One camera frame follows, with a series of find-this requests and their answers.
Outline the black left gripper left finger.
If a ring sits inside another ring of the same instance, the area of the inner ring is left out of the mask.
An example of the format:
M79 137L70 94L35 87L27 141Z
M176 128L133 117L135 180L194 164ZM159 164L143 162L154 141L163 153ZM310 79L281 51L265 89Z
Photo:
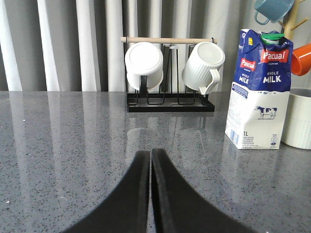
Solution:
M111 194L66 233L145 233L149 205L150 152L137 151Z

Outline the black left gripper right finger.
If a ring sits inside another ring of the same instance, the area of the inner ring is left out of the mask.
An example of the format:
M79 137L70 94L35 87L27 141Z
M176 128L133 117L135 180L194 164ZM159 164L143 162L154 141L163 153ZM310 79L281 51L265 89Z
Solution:
M252 233L202 198L164 149L152 150L152 203L158 233Z

